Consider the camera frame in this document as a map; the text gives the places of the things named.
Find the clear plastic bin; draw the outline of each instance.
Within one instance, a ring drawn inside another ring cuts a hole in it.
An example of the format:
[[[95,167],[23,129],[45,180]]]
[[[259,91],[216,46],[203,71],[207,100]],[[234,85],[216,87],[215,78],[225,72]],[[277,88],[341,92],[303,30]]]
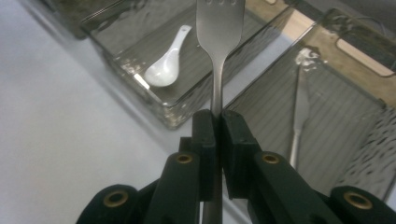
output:
[[[396,45],[339,10],[328,12],[227,108],[245,117],[263,150],[287,158],[303,49],[320,56],[306,70],[309,118],[299,173],[325,194],[352,185],[385,198],[396,170]]]
[[[241,44],[225,63],[224,82],[279,36],[278,28],[291,14],[289,7],[283,1],[247,0]],[[184,24],[192,29],[180,50],[177,81],[168,87],[150,86],[143,75]],[[166,127],[175,129],[209,99],[212,63],[196,37],[195,0],[123,2],[85,20],[82,28]]]

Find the textured container bottom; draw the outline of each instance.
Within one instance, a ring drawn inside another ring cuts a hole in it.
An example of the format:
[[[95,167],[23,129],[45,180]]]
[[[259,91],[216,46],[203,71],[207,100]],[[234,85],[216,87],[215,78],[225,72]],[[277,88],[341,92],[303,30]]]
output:
[[[287,157],[297,85],[299,49],[293,47],[228,106],[242,114],[262,150]],[[300,144],[299,173],[328,194],[382,111],[371,95],[325,63],[307,75],[310,117]]]
[[[367,190],[387,200],[396,180],[396,110],[387,106],[337,185]]]

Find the spoon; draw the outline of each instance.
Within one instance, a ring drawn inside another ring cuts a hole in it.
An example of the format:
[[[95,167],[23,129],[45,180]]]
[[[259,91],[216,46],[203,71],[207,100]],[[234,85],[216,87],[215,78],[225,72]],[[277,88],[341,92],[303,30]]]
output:
[[[290,165],[297,171],[301,133],[304,130],[306,121],[309,119],[310,103],[307,72],[317,69],[316,65],[319,63],[319,54],[315,53],[310,48],[303,48],[297,55],[295,62],[299,64],[299,67],[297,73],[296,100],[294,105],[293,140],[290,151]]]
[[[182,25],[169,50],[148,68],[144,78],[149,85],[165,87],[176,81],[178,77],[178,54],[190,29],[190,26]]]

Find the fork handle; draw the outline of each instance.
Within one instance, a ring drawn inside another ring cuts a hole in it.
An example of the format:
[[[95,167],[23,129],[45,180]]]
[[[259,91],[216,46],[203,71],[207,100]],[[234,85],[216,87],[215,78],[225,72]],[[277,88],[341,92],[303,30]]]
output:
[[[213,60],[213,89],[210,111],[212,112],[216,123],[219,123],[222,111],[222,72],[224,62],[225,58],[222,60]]]

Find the spoon handle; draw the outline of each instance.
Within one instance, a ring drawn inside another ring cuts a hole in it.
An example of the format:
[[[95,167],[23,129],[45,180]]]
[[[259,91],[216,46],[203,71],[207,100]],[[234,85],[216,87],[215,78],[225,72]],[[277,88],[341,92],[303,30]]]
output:
[[[180,26],[180,29],[178,29],[177,35],[175,37],[175,40],[172,43],[171,47],[169,48],[168,52],[173,51],[173,50],[179,51],[181,44],[183,44],[183,41],[186,38],[186,36],[190,30],[191,30],[191,27],[188,25]]]

